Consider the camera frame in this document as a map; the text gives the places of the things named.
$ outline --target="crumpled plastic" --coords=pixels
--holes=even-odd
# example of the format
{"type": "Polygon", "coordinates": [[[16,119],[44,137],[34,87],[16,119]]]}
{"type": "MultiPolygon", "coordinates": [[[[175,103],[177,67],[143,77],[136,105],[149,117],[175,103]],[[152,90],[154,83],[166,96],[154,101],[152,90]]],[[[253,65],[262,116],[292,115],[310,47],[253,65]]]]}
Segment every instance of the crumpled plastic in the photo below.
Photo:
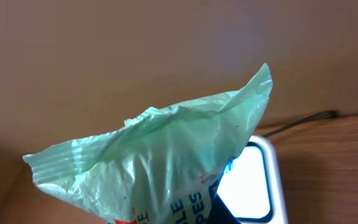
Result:
{"type": "Polygon", "coordinates": [[[246,146],[272,86],[264,64],[240,90],[150,107],[117,131],[23,159],[40,190],[109,223],[205,223],[223,170],[246,146]]]}

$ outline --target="dark object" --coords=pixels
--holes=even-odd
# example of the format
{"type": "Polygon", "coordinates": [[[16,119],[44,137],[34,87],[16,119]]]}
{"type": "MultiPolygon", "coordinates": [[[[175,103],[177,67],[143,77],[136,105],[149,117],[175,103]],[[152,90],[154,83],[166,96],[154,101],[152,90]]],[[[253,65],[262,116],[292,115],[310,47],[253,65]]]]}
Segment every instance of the dark object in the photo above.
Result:
{"type": "Polygon", "coordinates": [[[211,213],[209,213],[208,221],[206,224],[238,224],[240,223],[225,206],[219,195],[216,195],[212,203],[211,213]]]}
{"type": "Polygon", "coordinates": [[[286,126],[284,126],[282,128],[278,128],[277,130],[274,130],[272,132],[266,133],[266,134],[263,135],[263,137],[269,138],[270,136],[272,136],[274,134],[278,134],[278,133],[280,133],[282,131],[285,131],[287,129],[290,129],[290,128],[296,126],[296,125],[303,124],[303,123],[306,123],[306,122],[309,122],[309,121],[315,121],[315,120],[318,120],[318,119],[326,119],[326,118],[337,118],[337,117],[338,117],[338,112],[334,111],[334,110],[320,112],[320,113],[311,115],[309,117],[300,119],[299,121],[295,121],[294,123],[286,125],[286,126]]]}

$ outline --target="wooden surface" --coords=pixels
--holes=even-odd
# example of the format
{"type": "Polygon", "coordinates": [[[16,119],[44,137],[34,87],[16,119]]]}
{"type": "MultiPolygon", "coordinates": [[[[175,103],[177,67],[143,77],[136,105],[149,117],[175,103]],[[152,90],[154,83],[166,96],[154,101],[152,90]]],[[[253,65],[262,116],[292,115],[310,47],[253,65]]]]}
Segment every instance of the wooden surface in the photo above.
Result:
{"type": "Polygon", "coordinates": [[[358,116],[315,121],[270,140],[290,223],[358,223],[358,116]]]}
{"type": "MultiPolygon", "coordinates": [[[[271,140],[291,224],[358,224],[358,116],[303,124],[271,140]]],[[[33,223],[105,221],[40,192],[27,169],[0,214],[0,224],[33,223]]]]}

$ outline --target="black cable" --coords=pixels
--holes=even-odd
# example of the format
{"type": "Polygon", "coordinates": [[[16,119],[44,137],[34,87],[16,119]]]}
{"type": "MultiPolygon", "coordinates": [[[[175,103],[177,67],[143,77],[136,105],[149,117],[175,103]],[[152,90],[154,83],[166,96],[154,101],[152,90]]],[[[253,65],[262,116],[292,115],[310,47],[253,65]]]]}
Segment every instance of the black cable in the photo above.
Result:
{"type": "Polygon", "coordinates": [[[263,135],[263,137],[265,138],[269,138],[272,135],[278,134],[282,131],[285,131],[287,129],[290,129],[294,126],[297,126],[299,124],[303,124],[309,121],[315,121],[315,120],[319,120],[319,119],[326,119],[326,118],[337,118],[338,117],[338,112],[334,111],[334,110],[330,110],[330,111],[324,111],[324,112],[320,112],[311,116],[308,116],[306,118],[300,119],[299,121],[295,121],[292,124],[286,125],[282,128],[278,128],[277,130],[271,131],[269,133],[266,133],[263,135]]]}

